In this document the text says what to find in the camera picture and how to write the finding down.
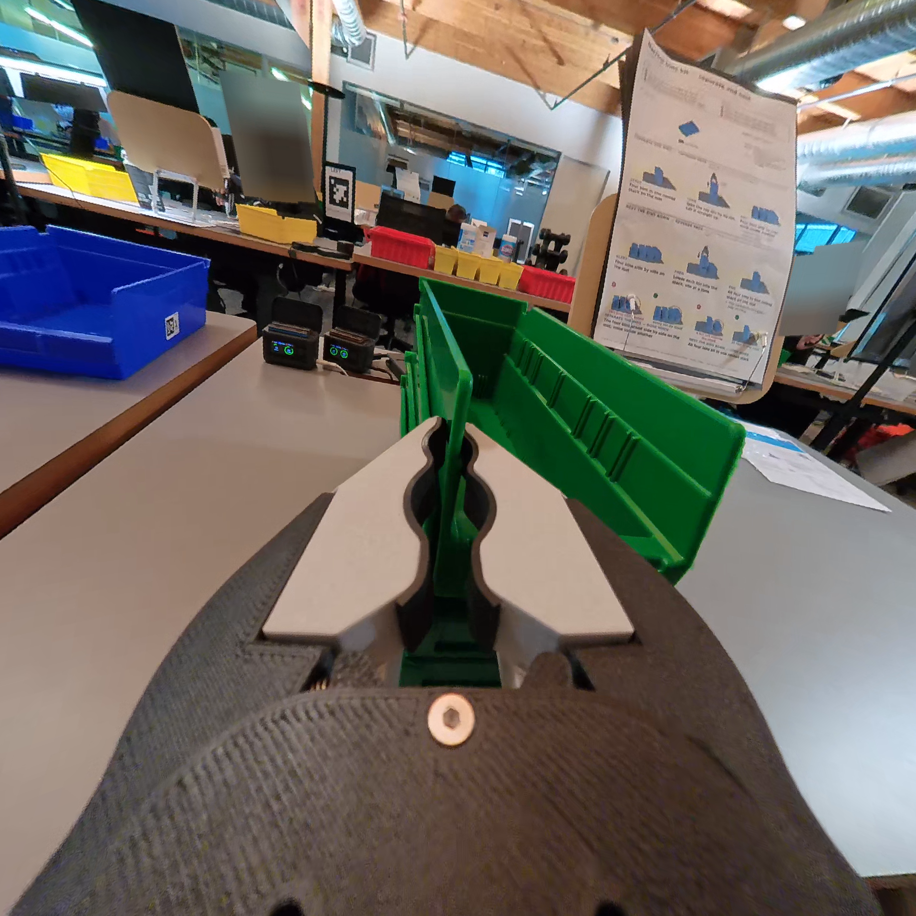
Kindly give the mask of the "black dumbbell rack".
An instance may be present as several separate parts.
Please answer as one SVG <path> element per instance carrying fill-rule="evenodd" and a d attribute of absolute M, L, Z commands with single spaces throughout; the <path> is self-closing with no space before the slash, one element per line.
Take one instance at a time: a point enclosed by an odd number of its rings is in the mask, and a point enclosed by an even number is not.
<path fill-rule="evenodd" d="M 568 233 L 554 233 L 548 227 L 543 227 L 531 249 L 529 264 L 535 269 L 567 275 L 564 264 L 569 256 L 568 246 L 571 240 L 572 237 Z"/>

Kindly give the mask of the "red plastic bin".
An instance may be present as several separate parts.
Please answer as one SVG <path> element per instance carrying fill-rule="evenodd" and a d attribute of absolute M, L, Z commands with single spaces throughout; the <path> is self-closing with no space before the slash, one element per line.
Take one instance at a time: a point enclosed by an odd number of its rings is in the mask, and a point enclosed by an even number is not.
<path fill-rule="evenodd" d="M 526 265 L 522 269 L 517 290 L 539 299 L 571 304 L 575 278 L 566 274 Z"/>
<path fill-rule="evenodd" d="M 429 269 L 436 253 L 436 246 L 429 238 L 383 226 L 369 230 L 368 242 L 372 258 L 416 269 Z"/>

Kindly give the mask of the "black charging case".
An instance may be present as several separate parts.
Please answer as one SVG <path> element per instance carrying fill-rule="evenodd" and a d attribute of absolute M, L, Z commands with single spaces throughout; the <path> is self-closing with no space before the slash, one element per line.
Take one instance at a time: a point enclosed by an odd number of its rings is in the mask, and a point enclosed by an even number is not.
<path fill-rule="evenodd" d="M 323 309 L 311 302 L 276 297 L 261 340 L 268 364 L 303 371 L 316 368 L 323 331 Z"/>
<path fill-rule="evenodd" d="M 323 360 L 345 372 L 368 375 L 382 325 L 383 317 L 378 313 L 352 306 L 335 307 L 331 328 L 323 335 Z"/>

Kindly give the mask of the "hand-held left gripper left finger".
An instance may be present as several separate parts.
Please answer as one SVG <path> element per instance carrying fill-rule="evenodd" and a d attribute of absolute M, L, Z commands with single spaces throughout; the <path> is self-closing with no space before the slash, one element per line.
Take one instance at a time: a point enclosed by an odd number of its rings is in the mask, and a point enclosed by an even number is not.
<path fill-rule="evenodd" d="M 362 653 L 384 681 L 427 635 L 443 418 L 422 421 L 338 485 L 262 627 L 281 643 Z"/>

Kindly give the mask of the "grey desk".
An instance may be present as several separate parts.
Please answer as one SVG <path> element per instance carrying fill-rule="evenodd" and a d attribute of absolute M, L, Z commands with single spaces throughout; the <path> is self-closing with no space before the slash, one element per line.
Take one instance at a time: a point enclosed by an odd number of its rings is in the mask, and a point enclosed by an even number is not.
<path fill-rule="evenodd" d="M 394 386 L 257 345 L 2 540 L 2 914 L 94 793 L 159 663 L 217 589 L 395 442 Z M 914 511 L 739 462 L 678 583 L 808 806 L 863 876 L 914 875 Z"/>
<path fill-rule="evenodd" d="M 1 536 L 246 350 L 254 322 L 209 312 L 200 331 L 123 381 L 2 368 Z"/>

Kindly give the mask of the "white and blue paper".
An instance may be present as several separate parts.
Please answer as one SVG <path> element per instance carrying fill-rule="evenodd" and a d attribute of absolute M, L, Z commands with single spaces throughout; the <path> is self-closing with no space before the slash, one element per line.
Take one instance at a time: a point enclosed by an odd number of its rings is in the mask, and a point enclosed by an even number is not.
<path fill-rule="evenodd" d="M 820 463 L 786 434 L 744 420 L 739 423 L 746 433 L 743 459 L 772 484 L 863 509 L 891 512 L 831 466 Z"/>

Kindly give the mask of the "long wooden workbench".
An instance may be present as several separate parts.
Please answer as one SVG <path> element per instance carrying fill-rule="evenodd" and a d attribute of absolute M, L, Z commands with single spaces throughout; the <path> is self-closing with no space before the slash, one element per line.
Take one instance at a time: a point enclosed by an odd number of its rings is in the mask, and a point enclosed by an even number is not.
<path fill-rule="evenodd" d="M 144 210 L 137 205 L 122 201 L 110 201 L 73 193 L 52 184 L 26 182 L 19 185 L 18 188 L 23 197 L 32 200 L 42 200 L 48 203 L 81 210 L 83 212 L 103 215 L 123 222 L 152 226 L 157 229 L 166 229 L 181 235 L 206 239 L 213 243 L 258 251 L 264 255 L 301 260 L 321 266 L 324 269 L 347 273 L 359 267 L 366 266 L 374 269 L 388 270 L 403 276 L 411 276 L 429 281 L 449 282 L 457 287 L 504 296 L 514 301 L 526 303 L 531 307 L 539 307 L 550 312 L 569 314 L 572 309 L 572 305 L 569 303 L 537 296 L 532 292 L 509 290 L 498 285 L 457 278 L 431 269 L 420 269 L 397 261 L 375 258 L 371 254 L 370 246 L 356 247 L 353 256 L 348 259 L 332 258 L 329 249 L 326 248 L 312 251 L 284 246 L 257 236 L 242 234 L 237 230 L 235 225 L 202 223 L 200 221 L 189 222 L 177 219 L 173 211 L 168 211 L 164 214 L 155 213 Z"/>

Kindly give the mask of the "black and white tag sign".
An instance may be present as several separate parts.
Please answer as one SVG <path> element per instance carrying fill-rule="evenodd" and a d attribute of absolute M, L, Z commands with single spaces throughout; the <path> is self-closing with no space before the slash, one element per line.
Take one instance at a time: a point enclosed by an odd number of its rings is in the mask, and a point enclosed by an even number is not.
<path fill-rule="evenodd" d="M 355 187 L 355 167 L 326 161 L 323 165 L 323 207 L 327 220 L 354 222 Z"/>

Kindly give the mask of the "blue plastic bin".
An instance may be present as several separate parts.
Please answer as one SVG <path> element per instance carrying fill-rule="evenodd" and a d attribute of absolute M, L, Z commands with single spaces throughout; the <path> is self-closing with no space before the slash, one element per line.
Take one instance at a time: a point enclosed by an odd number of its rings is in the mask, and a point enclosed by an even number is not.
<path fill-rule="evenodd" d="M 125 380 L 199 331 L 210 260 L 50 225 L 1 230 L 1 365 Z"/>

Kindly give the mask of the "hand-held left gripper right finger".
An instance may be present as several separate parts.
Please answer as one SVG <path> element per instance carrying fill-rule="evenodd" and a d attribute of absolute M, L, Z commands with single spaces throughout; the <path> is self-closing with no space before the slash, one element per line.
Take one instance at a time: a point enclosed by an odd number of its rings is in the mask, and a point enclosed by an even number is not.
<path fill-rule="evenodd" d="M 634 624 L 562 491 L 474 424 L 465 427 L 469 625 L 503 686 L 535 659 L 626 644 Z"/>

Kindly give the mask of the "yellow plastic bin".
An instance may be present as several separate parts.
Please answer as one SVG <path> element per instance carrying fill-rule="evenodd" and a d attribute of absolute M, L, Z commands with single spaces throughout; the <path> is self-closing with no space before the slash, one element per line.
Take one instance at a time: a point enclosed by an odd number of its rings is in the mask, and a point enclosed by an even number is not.
<path fill-rule="evenodd" d="M 131 177 L 124 170 L 61 154 L 42 152 L 40 159 L 57 188 L 102 200 L 138 204 Z"/>
<path fill-rule="evenodd" d="M 318 236 L 319 223 L 314 219 L 284 216 L 268 207 L 243 203 L 236 204 L 235 212 L 242 235 L 286 247 L 310 245 Z"/>

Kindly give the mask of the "computer monitor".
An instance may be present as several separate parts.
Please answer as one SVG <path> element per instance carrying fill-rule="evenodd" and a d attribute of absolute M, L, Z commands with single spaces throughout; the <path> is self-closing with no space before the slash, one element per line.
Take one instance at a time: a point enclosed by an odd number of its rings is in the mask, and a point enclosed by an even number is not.
<path fill-rule="evenodd" d="M 892 351 L 899 337 L 914 324 L 914 316 L 915 264 L 912 261 L 909 269 L 887 293 L 849 358 L 868 364 L 880 364 Z"/>

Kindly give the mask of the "black sheet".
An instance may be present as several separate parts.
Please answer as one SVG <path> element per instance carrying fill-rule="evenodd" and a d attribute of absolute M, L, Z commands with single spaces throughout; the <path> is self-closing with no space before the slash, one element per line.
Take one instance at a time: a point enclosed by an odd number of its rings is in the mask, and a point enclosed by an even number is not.
<path fill-rule="evenodd" d="M 174 25 L 101 1 L 72 1 L 110 89 L 198 114 Z"/>

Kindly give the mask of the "silver duct with vent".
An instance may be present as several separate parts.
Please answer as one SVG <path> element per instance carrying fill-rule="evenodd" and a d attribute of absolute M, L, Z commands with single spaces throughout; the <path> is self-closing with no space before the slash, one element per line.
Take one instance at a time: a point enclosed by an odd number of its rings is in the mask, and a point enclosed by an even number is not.
<path fill-rule="evenodd" d="M 850 2 L 735 59 L 722 72 L 775 93 L 841 76 L 914 47 L 913 1 Z"/>

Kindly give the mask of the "white sheet with blue pictures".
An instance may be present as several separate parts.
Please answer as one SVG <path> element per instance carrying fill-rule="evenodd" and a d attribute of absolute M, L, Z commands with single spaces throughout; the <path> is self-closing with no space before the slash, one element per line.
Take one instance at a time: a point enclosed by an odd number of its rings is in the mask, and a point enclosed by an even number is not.
<path fill-rule="evenodd" d="M 643 31 L 620 67 L 623 155 L 593 338 L 697 396 L 764 386 L 791 274 L 796 103 Z"/>

